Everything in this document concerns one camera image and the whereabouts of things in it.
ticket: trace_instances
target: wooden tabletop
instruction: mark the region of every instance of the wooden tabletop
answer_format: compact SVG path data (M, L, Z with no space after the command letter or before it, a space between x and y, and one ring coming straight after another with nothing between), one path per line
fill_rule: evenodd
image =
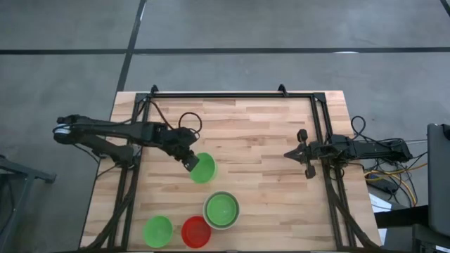
M334 133L351 136L343 92L325 93ZM134 92L117 94L112 121L131 117L134 96ZM308 131L308 141L316 140L309 99L162 98L154 101L174 126L184 112L200 115L203 130L191 149L195 153L210 153L219 171L211 183L194 184L180 162L157 148L144 148L128 250L152 250L143 241L142 230L155 215L167 216L174 225L172 241L159 250L191 250L181 239L181 227L189 217L201 215L206 197L218 190L236 196L240 217L228 230L213 230L210 241L200 250L335 249L320 163L315 164L317 175L306 179L304 165L283 157L283 153L297 147L299 129ZM323 117L319 116L324 126ZM150 109L149 120L161 121L154 108ZM182 124L198 128L195 117L187 116ZM113 138L108 140L124 143ZM98 172L111 165L111 160L103 160ZM119 177L120 169L113 169L96 181L81 246L88 245L110 218ZM371 240L379 244L361 167L346 167L344 183L352 216ZM346 238L343 224L340 216L342 237ZM121 238L121 234L119 226L117 237Z

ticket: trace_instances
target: gray floor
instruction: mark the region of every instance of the gray floor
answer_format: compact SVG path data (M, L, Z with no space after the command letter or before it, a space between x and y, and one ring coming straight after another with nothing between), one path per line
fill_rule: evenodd
M0 0L0 49L126 48L138 0ZM438 0L154 0L137 48L450 46ZM124 56L0 56L0 153L58 174L37 182L12 252L76 249L95 164L59 145L58 116L107 119ZM374 138L450 121L450 53L134 56L125 91L344 90ZM419 154L426 145L411 146ZM413 173L428 203L426 169ZM407 205L405 196L399 200Z

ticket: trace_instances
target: plastic bowl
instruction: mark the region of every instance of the plastic bowl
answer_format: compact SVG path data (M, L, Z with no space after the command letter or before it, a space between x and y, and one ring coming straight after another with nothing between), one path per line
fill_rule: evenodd
M211 237L211 227L201 216L194 216L184 222L181 228L184 243L193 249L205 246Z
M195 183L208 183L217 175L217 163L208 153L197 154L198 163L190 176Z
M143 227L143 239L152 248L164 247L172 239L172 222L166 216L154 216Z
M228 192L219 191L210 195L203 204L203 217L214 229L232 227L239 217L239 202Z

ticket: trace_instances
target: green cup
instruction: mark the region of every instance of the green cup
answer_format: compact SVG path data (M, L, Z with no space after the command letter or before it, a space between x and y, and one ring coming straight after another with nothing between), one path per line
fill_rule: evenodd
M164 247L172 239L172 222L166 216L154 216L143 227L143 239L152 248Z
M203 217L208 225L218 230L232 227L238 220L239 212L238 200L225 191L213 193L203 204Z
M197 154L198 163L190 176L195 183L208 183L217 175L217 163L208 153Z

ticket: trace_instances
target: red bowl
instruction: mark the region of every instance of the red bowl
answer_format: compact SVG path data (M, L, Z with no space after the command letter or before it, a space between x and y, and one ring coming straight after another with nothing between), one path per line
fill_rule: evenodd
M211 227L201 216L194 216L184 222L181 229L184 243L193 249L205 246L211 237Z

